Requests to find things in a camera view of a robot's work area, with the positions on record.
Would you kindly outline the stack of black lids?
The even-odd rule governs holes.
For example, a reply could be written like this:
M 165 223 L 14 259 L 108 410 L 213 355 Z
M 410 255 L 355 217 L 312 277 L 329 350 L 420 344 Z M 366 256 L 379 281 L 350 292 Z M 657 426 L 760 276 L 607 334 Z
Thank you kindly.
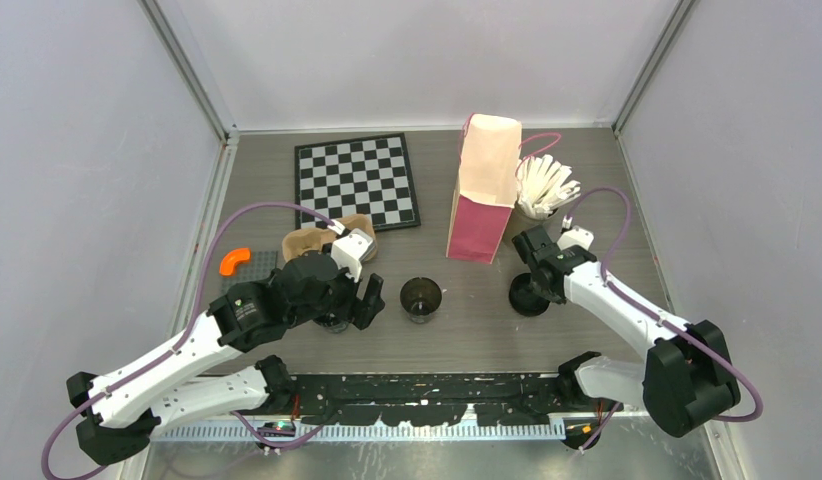
M 510 284 L 508 300 L 512 309 L 524 317 L 536 317 L 546 312 L 550 301 L 532 289 L 530 273 L 515 276 Z

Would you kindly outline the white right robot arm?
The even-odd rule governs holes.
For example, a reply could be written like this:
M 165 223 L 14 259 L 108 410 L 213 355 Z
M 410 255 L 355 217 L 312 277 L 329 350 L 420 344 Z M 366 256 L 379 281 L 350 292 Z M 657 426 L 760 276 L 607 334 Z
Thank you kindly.
M 612 274 L 588 249 L 564 233 L 552 240 L 541 226 L 512 243 L 527 272 L 516 276 L 509 302 L 534 317 L 551 304 L 572 303 L 622 338 L 640 357 L 612 360 L 583 353 L 558 369 L 558 397 L 571 410 L 594 400 L 644 409 L 665 433 L 680 438 L 739 404 L 739 379 L 723 332 L 712 322 L 689 323 L 647 301 Z

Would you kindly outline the black coffee cup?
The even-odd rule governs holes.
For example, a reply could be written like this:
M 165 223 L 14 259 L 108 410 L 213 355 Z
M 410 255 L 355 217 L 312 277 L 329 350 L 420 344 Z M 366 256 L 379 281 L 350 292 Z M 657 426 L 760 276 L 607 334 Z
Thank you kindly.
M 332 334 L 339 334 L 344 332 L 349 327 L 349 322 L 338 319 L 332 316 L 324 316 L 317 319 L 314 319 L 313 322 L 320 327 L 322 327 L 325 331 L 332 333 Z
M 443 299 L 442 289 L 432 279 L 415 277 L 405 282 L 399 294 L 400 305 L 413 323 L 425 324 L 432 320 Z

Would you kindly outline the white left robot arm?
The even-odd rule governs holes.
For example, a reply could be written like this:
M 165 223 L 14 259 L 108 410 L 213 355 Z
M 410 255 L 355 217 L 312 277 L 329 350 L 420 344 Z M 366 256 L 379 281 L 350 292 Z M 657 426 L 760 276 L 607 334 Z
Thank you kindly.
M 193 324 L 141 358 L 105 375 L 79 372 L 67 381 L 82 419 L 80 449 L 108 466 L 144 450 L 163 433 L 230 411 L 285 412 L 295 383 L 285 364 L 270 355 L 216 380 L 196 381 L 207 370 L 280 340 L 309 321 L 322 326 L 367 328 L 384 309 L 384 280 L 360 280 L 330 255 L 310 252 L 242 282 L 212 301 Z

